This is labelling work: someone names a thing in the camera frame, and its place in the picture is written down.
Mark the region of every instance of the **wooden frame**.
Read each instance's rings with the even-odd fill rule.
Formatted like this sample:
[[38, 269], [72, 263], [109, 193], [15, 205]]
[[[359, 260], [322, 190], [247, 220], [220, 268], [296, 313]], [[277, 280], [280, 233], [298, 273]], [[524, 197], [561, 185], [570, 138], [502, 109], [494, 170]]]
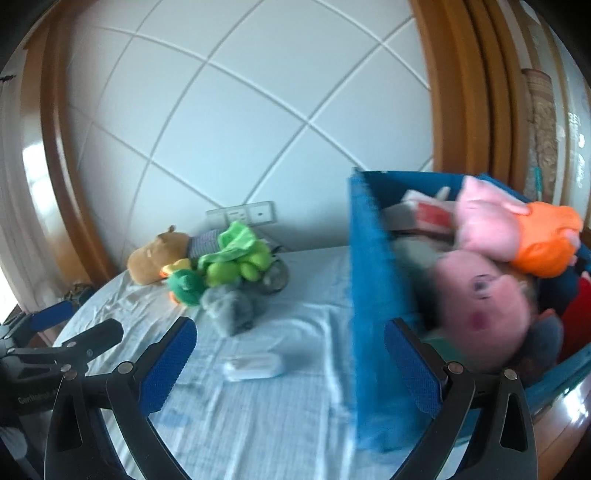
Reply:
[[[72, 26], [90, 3], [61, 0], [26, 41], [21, 129], [31, 197], [62, 276], [69, 285], [81, 282], [100, 287], [116, 275], [116, 268], [86, 206], [67, 118], [66, 68]], [[33, 188], [39, 181], [43, 188]]]
[[496, 0], [411, 0], [433, 104], [434, 168], [488, 172], [522, 192], [527, 175], [525, 84]]

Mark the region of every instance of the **electrical outlet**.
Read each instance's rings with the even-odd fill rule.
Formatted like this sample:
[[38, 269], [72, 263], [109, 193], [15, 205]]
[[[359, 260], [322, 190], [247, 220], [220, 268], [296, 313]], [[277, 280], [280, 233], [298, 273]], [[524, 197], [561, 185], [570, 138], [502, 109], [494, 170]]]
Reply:
[[273, 202], [252, 203], [247, 205], [247, 207], [251, 218], [251, 225], [263, 225], [265, 223], [275, 222]]
[[248, 212], [246, 211], [246, 207], [231, 207], [226, 209], [226, 216], [228, 217], [228, 221], [232, 222], [242, 222], [246, 225], [250, 224], [248, 219]]
[[224, 230], [228, 228], [228, 219], [226, 218], [225, 209], [218, 208], [217, 210], [209, 210], [205, 213], [207, 215], [207, 223], [209, 224], [209, 228], [221, 228]]

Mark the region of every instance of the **red plush toy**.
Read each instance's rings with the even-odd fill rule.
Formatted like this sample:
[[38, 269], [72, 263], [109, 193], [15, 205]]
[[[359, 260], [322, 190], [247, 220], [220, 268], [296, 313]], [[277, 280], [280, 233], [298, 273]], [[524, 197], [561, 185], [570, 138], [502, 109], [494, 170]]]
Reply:
[[562, 315], [564, 342], [558, 361], [566, 360], [591, 342], [591, 276], [583, 272], [579, 294]]

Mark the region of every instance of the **gray plush toy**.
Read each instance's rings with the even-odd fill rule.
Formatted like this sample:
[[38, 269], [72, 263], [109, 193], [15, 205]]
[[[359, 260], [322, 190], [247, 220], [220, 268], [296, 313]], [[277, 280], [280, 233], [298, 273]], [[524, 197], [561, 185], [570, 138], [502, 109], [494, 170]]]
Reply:
[[252, 328], [252, 302], [236, 284], [208, 288], [201, 296], [200, 304], [223, 337]]

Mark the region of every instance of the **screw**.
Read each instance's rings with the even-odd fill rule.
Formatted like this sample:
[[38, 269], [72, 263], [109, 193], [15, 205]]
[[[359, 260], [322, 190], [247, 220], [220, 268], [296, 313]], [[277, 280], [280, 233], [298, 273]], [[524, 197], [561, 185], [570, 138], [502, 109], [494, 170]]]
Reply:
[[515, 373], [515, 370], [512, 370], [511, 368], [508, 368], [507, 370], [505, 370], [505, 376], [509, 380], [517, 380], [517, 374]]
[[74, 380], [76, 378], [76, 375], [78, 375], [78, 372], [76, 372], [76, 370], [69, 370], [64, 374], [64, 380]]
[[447, 369], [453, 374], [461, 374], [464, 371], [464, 367], [458, 362], [449, 362]]
[[129, 372], [131, 372], [134, 369], [134, 365], [131, 362], [123, 362], [122, 364], [119, 364], [119, 366], [117, 367], [117, 371], [120, 374], [128, 374]]

